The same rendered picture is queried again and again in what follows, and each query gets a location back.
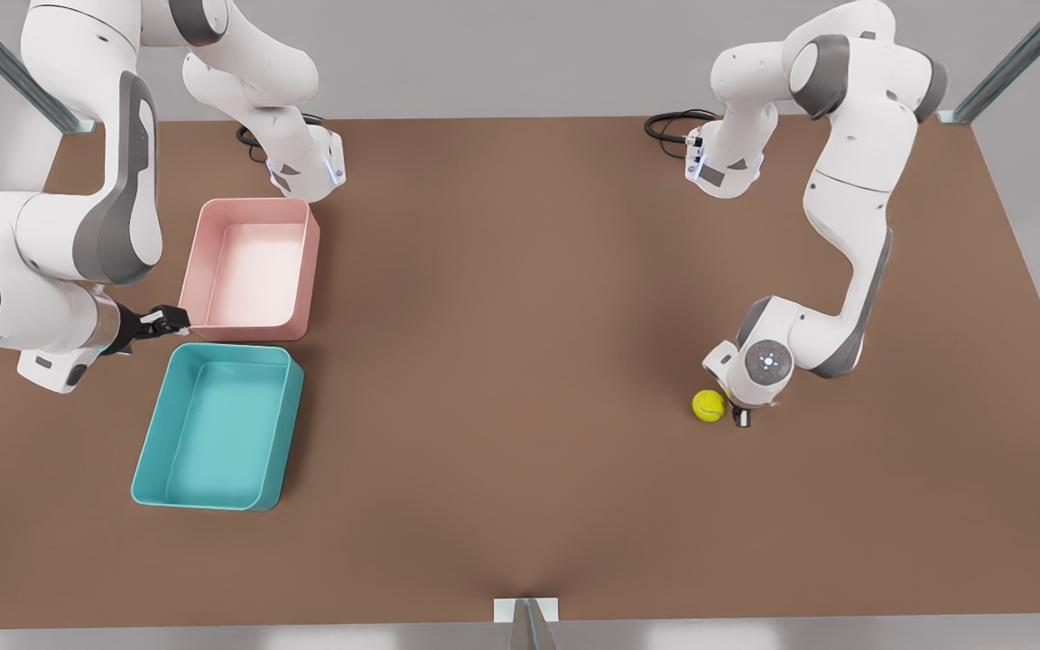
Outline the pink rectangular tray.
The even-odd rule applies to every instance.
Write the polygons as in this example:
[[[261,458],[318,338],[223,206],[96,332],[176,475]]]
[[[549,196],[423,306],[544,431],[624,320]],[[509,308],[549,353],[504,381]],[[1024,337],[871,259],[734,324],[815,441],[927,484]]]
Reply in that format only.
[[[301,339],[319,244],[320,227],[304,200],[206,202],[179,298],[190,329],[213,342]]]

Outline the teal rectangular tray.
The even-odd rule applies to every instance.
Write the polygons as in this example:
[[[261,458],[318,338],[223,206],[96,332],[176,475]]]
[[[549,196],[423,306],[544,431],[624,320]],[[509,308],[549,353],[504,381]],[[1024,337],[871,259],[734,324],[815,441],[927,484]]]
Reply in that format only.
[[[144,506],[264,513],[280,501],[304,370],[281,347],[170,356],[129,493]]]

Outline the silver frame post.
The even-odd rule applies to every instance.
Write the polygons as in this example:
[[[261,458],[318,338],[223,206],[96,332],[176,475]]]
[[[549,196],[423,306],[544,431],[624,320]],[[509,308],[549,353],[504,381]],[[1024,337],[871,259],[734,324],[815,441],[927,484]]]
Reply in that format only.
[[[495,624],[509,625],[508,650],[558,650],[549,622],[560,621],[557,598],[497,598]]]
[[[943,125],[970,125],[1039,57],[1040,20],[957,107],[938,111],[936,114],[938,122]]]
[[[90,135],[95,131],[95,120],[75,116],[66,104],[49,90],[42,89],[33,75],[1,41],[0,77],[63,135]]]

